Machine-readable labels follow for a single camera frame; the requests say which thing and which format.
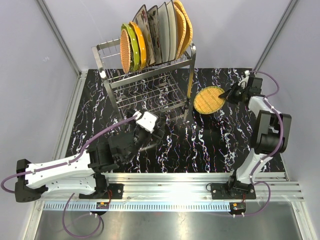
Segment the woven orange rattan plate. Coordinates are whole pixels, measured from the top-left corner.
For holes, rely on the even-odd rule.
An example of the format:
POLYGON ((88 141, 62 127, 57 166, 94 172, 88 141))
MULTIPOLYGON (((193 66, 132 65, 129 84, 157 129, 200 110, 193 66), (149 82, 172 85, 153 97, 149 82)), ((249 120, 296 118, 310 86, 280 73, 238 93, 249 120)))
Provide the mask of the woven orange rattan plate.
POLYGON ((122 69, 124 73, 127 74, 131 67, 131 43, 129 34, 124 28, 121 30, 120 36, 120 58, 122 69))

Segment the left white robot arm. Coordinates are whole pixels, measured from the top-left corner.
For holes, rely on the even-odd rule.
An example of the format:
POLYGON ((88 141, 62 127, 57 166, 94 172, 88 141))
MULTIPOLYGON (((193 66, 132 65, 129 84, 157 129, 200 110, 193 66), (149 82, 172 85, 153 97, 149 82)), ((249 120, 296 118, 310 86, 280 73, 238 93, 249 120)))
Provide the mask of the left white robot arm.
POLYGON ((156 145, 163 138, 165 127, 156 123, 145 128, 138 123, 132 129, 94 141, 106 133, 97 133, 76 155, 44 163, 20 159, 16 163, 17 181, 14 197, 18 203, 39 200, 49 194, 75 193, 82 199, 101 199, 109 191, 104 173, 130 163, 148 144, 156 145))

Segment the green polka dot plate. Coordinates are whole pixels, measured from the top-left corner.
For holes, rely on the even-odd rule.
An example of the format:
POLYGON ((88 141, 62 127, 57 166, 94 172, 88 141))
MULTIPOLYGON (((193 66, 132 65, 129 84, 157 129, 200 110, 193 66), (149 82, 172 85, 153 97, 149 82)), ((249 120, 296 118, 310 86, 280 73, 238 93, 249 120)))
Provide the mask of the green polka dot plate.
POLYGON ((138 44, 135 41, 136 34, 135 34, 133 28, 127 23, 123 23, 122 24, 121 31, 122 31, 122 29, 126 29, 127 33, 128 33, 128 36, 129 36, 130 52, 131 52, 131 63, 130 63, 129 72, 134 72, 134 71, 137 71, 139 69, 139 63, 140 63, 139 55, 138 56, 134 56, 134 50, 137 51, 137 48, 138 48, 138 44))

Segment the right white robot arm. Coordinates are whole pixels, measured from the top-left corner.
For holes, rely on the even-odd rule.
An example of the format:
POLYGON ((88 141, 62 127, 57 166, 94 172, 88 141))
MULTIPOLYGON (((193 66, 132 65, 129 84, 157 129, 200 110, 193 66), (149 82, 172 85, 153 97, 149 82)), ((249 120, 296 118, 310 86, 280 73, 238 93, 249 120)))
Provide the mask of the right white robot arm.
POLYGON ((244 103, 256 117, 250 139, 250 152, 243 164, 229 176, 227 182, 211 185, 213 198, 255 199, 255 178, 273 156, 288 146, 292 116, 277 110, 262 94, 263 80, 251 71, 219 98, 228 103, 244 103))

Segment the woven bamboo plate green rim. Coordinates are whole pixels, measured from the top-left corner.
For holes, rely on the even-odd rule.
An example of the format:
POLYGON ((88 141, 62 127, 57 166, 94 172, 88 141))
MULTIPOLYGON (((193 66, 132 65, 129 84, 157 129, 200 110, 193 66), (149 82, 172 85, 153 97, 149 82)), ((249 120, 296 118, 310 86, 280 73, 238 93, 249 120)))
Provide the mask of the woven bamboo plate green rim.
POLYGON ((208 86, 198 92, 193 101, 194 109, 202 115, 210 115, 220 110, 225 100, 219 98, 225 91, 218 86, 208 86))

